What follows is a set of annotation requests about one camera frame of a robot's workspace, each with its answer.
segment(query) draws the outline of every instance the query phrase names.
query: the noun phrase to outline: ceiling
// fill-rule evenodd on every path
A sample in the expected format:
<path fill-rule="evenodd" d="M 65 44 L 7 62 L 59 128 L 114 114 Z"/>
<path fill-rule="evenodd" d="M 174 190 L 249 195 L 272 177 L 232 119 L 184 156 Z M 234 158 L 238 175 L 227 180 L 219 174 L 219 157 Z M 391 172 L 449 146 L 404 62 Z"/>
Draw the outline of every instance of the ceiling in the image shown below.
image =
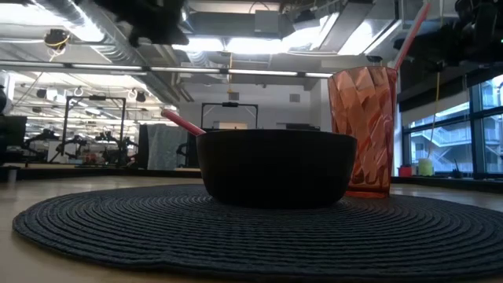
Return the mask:
<path fill-rule="evenodd" d="M 271 26 L 273 28 L 274 34 L 269 34 L 268 39 L 277 37 L 276 40 L 281 43 L 281 46 L 287 44 L 288 41 L 286 39 L 281 41 L 280 38 L 291 39 L 291 42 L 288 43 L 290 47 L 287 50 L 275 52 L 271 49 L 265 49 L 255 54 L 250 54 L 249 51 L 234 52 L 231 62 L 230 56 L 215 50 L 206 51 L 202 48 L 198 54 L 195 54 L 194 52 L 185 52 L 177 47 L 173 49 L 171 46 L 152 45 L 148 40 L 142 40 L 141 46 L 133 49 L 127 44 L 125 36 L 130 32 L 131 26 L 125 23 L 116 23 L 113 15 L 98 8 L 91 1 L 81 4 L 80 10 L 75 10 L 73 17 L 67 17 L 64 13 L 68 9 L 75 9 L 71 0 L 61 1 L 61 5 L 66 3 L 66 9 L 47 0 L 33 1 L 38 5 L 0 4 L 0 60 L 49 61 L 54 53 L 45 45 L 43 38 L 51 28 L 60 28 L 71 32 L 73 36 L 64 53 L 53 57 L 53 62 L 232 67 L 301 72 L 338 72 L 347 68 L 371 64 L 365 55 L 381 56 L 384 64 L 392 61 L 397 54 L 397 51 L 392 48 L 392 43 L 396 38 L 405 36 L 408 25 L 422 4 L 421 0 L 405 2 L 407 6 L 403 8 L 399 6 L 398 10 L 406 11 L 406 14 L 397 19 L 395 0 L 302 0 L 297 2 L 274 0 L 264 3 L 246 0 L 188 0 L 184 10 L 187 19 L 182 23 L 182 26 L 191 39 L 218 39 L 224 49 L 230 48 L 236 35 L 252 35 L 254 39 L 263 39 L 265 36 L 263 30 L 257 31 L 257 27 L 261 23 L 256 19 L 262 17 L 267 10 L 273 11 L 272 16 L 277 17 L 279 23 L 277 26 L 271 24 L 261 27 L 267 29 Z M 453 1 L 446 2 L 450 7 L 446 11 L 452 13 Z M 365 7 L 365 11 L 362 12 L 362 9 L 359 9 L 361 7 Z M 316 16 L 314 22 L 320 24 L 320 20 L 324 19 L 323 24 L 317 28 L 314 27 L 309 32 L 295 33 L 293 20 L 300 11 L 305 9 L 313 9 Z M 430 21 L 423 24 L 421 32 L 438 27 L 438 23 L 435 22 L 438 14 L 439 11 L 431 13 Z M 264 17 L 263 19 L 270 19 L 271 14 Z M 261 43 L 255 45 L 252 53 L 260 50 L 260 46 Z M 161 108 L 197 102 L 201 99 L 200 96 L 194 98 L 190 93 L 194 85 L 208 87 L 229 83 L 229 77 L 226 75 L 162 72 L 117 74 L 91 71 L 76 74 L 75 70 L 70 69 L 67 72 L 61 70 L 61 72 L 40 75 L 40 72 L 43 71 L 40 69 L 21 71 L 15 68 L 4 68 L 4 70 L 15 80 L 13 100 L 17 106 L 14 113 L 42 117 L 37 122 L 44 125 L 51 121 L 47 117 L 62 117 L 64 99 L 50 101 L 38 98 L 36 92 L 40 89 L 50 88 L 56 90 L 59 95 L 67 96 L 79 89 L 84 91 L 83 95 L 96 94 L 125 98 L 127 102 L 126 118 L 134 121 L 162 120 L 159 116 Z M 303 86 L 304 90 L 310 90 L 317 81 L 317 79 L 305 78 L 233 75 L 231 83 Z M 146 93 L 145 102 L 136 102 L 134 99 L 136 91 Z M 115 124 L 116 122 L 111 122 L 111 120 L 117 119 L 114 116 L 121 115 L 119 105 L 111 100 L 86 101 L 84 103 L 88 105 L 87 108 L 106 108 L 101 111 L 107 114 L 97 116 L 89 114 L 85 107 L 76 105 L 69 117 L 101 119 L 99 117 L 106 116 L 106 121 L 103 118 L 102 125 L 96 126 L 103 127 L 107 124 Z M 40 107 L 42 111 L 34 113 L 34 107 Z"/>

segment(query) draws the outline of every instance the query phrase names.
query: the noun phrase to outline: textured cup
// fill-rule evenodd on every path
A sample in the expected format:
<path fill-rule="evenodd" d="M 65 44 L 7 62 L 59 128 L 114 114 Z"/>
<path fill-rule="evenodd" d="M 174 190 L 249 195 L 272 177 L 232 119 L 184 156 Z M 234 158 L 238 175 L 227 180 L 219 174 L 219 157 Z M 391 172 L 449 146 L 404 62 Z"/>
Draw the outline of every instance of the textured cup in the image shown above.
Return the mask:
<path fill-rule="evenodd" d="M 358 140 L 349 196 L 389 195 L 396 79 L 397 72 L 385 67 L 352 68 L 329 79 L 332 131 Z"/>

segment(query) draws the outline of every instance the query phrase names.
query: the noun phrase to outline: metal frame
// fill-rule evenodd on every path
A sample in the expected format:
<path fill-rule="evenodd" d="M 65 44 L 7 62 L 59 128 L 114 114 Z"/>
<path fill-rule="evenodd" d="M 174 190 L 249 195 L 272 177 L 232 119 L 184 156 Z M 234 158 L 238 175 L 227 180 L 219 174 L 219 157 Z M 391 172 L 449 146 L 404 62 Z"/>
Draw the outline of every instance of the metal frame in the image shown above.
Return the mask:
<path fill-rule="evenodd" d="M 472 162 L 473 162 L 473 178 L 503 178 L 503 173 L 487 173 L 485 161 L 485 137 L 483 128 L 483 119 L 494 115 L 503 114 L 503 106 L 498 106 L 491 109 L 483 109 L 482 91 L 480 83 L 471 86 L 467 89 L 469 93 L 469 114 L 467 116 L 458 116 L 435 122 L 436 127 L 444 127 L 455 123 L 469 122 L 472 130 Z M 430 130 L 432 123 L 421 125 L 418 127 L 404 127 L 402 130 L 402 162 L 410 164 L 410 134 L 422 130 Z M 436 175 L 445 175 L 445 172 L 439 172 Z"/>
<path fill-rule="evenodd" d="M 251 107 L 255 107 L 255 129 L 258 129 L 259 128 L 259 105 L 250 105 L 250 104 L 239 104 L 239 103 L 233 103 L 233 102 L 230 102 L 230 103 L 233 103 L 234 105 L 236 106 L 226 106 L 226 103 L 229 103 L 229 102 L 223 102 L 223 103 L 203 103 L 201 105 L 201 128 L 203 127 L 203 121 L 204 121 L 204 107 L 206 105 L 220 105 L 222 107 L 239 107 L 239 106 L 251 106 Z"/>
<path fill-rule="evenodd" d="M 97 99 L 93 99 L 94 97 L 96 96 L 67 96 L 66 97 L 66 105 L 64 107 L 64 122 L 63 122 L 63 135 L 61 136 L 61 140 L 62 142 L 65 142 L 66 141 L 66 127 L 68 125 L 68 113 L 70 112 L 70 110 L 73 109 L 73 106 L 70 107 L 70 100 L 71 99 L 76 99 L 78 101 L 81 101 L 82 99 L 86 98 L 86 99 L 89 99 L 89 100 L 97 100 Z M 119 144 L 117 145 L 119 147 L 119 153 L 122 152 L 122 147 L 123 147 L 123 132 L 124 132 L 124 117 L 126 116 L 126 98 L 124 97 L 99 97 L 100 99 L 98 99 L 99 101 L 103 101 L 103 100 L 107 100 L 107 99 L 112 99 L 112 100 L 118 100 L 118 101 L 122 101 L 123 102 L 123 108 L 122 108 L 122 115 L 121 115 L 121 120 L 120 120 L 120 142 Z M 63 156 L 64 155 L 64 147 L 63 147 L 63 150 L 61 151 L 61 155 Z M 121 160 L 120 158 L 117 160 L 117 168 L 120 167 L 120 163 L 121 163 Z"/>
<path fill-rule="evenodd" d="M 0 60 L 0 69 L 30 72 L 66 72 L 66 73 L 108 73 L 111 75 L 147 75 L 150 72 L 170 72 L 187 74 L 221 74 L 221 75 L 268 75 L 291 78 L 328 79 L 332 73 L 298 72 L 298 71 L 270 71 L 237 68 L 191 68 L 167 66 L 138 66 L 121 64 L 82 64 L 57 63 L 40 61 L 12 61 Z"/>

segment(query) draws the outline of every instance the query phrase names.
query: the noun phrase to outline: round placemat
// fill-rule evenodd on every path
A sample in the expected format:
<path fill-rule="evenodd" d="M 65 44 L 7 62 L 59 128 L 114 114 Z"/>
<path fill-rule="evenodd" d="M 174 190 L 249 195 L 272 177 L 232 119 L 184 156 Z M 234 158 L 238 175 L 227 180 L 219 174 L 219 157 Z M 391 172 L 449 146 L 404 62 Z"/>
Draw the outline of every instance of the round placemat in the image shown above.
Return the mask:
<path fill-rule="evenodd" d="M 300 281 L 503 273 L 502 213 L 421 197 L 261 210 L 220 204 L 201 185 L 113 189 L 45 200 L 13 228 L 55 252 L 125 269 Z"/>

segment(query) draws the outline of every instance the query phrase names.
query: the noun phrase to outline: window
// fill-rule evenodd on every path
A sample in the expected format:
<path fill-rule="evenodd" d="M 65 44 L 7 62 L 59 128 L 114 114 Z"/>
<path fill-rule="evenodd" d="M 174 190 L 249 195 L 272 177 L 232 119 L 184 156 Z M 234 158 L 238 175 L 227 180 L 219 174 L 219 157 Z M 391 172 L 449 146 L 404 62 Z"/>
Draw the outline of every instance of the window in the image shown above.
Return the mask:
<path fill-rule="evenodd" d="M 503 86 L 503 75 L 499 75 L 480 84 L 480 92 L 482 94 L 483 109 L 491 109 L 502 106 L 501 87 Z"/>
<path fill-rule="evenodd" d="M 433 161 L 435 173 L 451 172 L 457 167 L 464 173 L 473 172 L 472 131 L 469 122 L 436 127 L 433 138 L 431 129 L 410 134 L 412 164 L 418 164 L 421 158 L 428 158 L 430 150 L 429 158 Z"/>
<path fill-rule="evenodd" d="M 431 115 L 437 109 L 442 111 Z M 476 179 L 503 176 L 503 75 L 408 109 L 402 112 L 402 124 L 409 125 L 402 132 L 410 153 L 402 154 L 404 164 L 429 158 L 436 175 L 459 169 Z"/>
<path fill-rule="evenodd" d="M 449 108 L 447 110 L 436 113 L 435 114 L 436 115 L 435 121 L 438 122 L 438 121 L 443 121 L 443 120 L 449 119 L 449 118 L 468 115 L 469 109 L 470 109 L 470 104 L 468 102 L 461 103 L 461 104 L 456 105 L 452 108 Z M 428 116 L 423 119 L 416 120 L 416 121 L 410 123 L 409 127 L 418 127 L 418 126 L 426 125 L 429 123 L 433 123 L 433 115 Z"/>
<path fill-rule="evenodd" d="M 487 173 L 503 173 L 503 115 L 484 118 L 484 150 Z"/>

